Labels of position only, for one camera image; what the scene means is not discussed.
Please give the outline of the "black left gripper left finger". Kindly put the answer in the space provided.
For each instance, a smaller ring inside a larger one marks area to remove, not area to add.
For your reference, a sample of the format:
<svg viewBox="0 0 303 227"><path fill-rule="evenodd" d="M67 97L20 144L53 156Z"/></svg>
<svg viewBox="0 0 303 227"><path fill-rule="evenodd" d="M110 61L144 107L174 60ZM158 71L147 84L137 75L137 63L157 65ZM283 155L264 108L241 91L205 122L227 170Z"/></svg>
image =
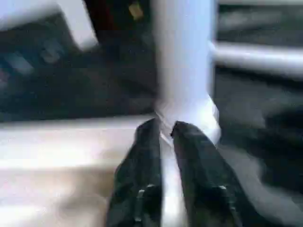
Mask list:
<svg viewBox="0 0 303 227"><path fill-rule="evenodd" d="M106 214L108 227L159 227L162 180L156 119L139 125L118 166Z"/></svg>

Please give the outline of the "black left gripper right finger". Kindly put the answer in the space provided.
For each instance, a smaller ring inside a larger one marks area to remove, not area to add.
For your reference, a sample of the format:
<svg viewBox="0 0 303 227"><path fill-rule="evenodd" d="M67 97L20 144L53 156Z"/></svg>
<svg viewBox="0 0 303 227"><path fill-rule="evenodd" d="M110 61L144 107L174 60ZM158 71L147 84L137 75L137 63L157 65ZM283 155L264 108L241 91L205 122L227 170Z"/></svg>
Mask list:
<svg viewBox="0 0 303 227"><path fill-rule="evenodd" d="M200 129L185 122L175 123L171 137L189 226L241 227L241 188L217 147Z"/></svg>

